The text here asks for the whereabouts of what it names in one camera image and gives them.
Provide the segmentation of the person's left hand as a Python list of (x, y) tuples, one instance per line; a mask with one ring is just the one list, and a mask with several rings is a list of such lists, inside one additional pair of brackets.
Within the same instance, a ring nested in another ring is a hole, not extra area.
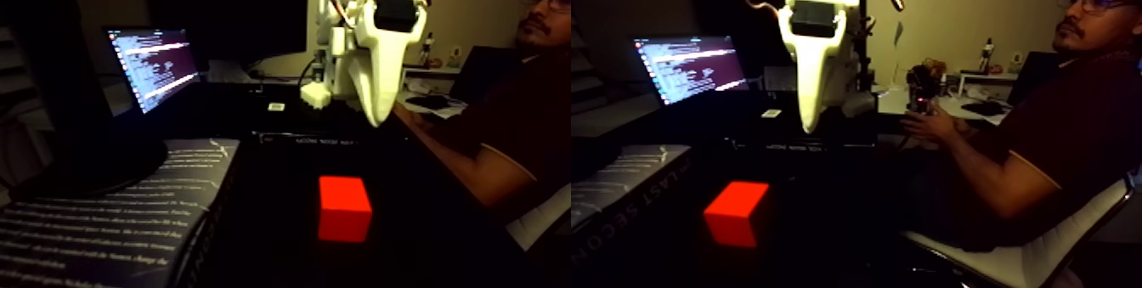
[(907, 133), (912, 133), (912, 135), (919, 136), (923, 139), (928, 139), (934, 143), (944, 143), (962, 138), (957, 122), (958, 121), (956, 121), (954, 117), (950, 117), (948, 112), (939, 105), (933, 104), (930, 106), (928, 114), (907, 112), (906, 118), (901, 121), (901, 125), (903, 125)]

